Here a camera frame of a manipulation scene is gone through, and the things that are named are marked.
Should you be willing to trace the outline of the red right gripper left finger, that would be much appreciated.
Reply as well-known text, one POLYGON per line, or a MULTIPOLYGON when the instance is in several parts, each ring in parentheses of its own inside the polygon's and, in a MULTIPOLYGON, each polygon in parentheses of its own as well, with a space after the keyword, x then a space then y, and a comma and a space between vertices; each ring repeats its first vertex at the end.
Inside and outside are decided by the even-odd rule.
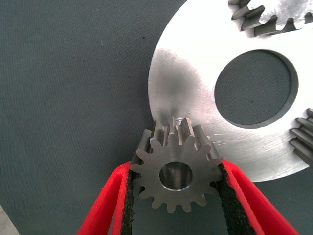
POLYGON ((133 222, 133 186, 130 162, 118 166, 95 200, 79 235, 131 235, 133 222))

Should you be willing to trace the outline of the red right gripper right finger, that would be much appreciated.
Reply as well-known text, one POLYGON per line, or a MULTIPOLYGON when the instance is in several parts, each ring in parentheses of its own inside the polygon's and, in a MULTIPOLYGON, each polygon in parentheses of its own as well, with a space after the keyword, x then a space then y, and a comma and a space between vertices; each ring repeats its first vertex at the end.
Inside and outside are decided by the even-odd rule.
POLYGON ((222 159, 216 183, 230 235, 297 235, 299 232, 234 163, 222 159))

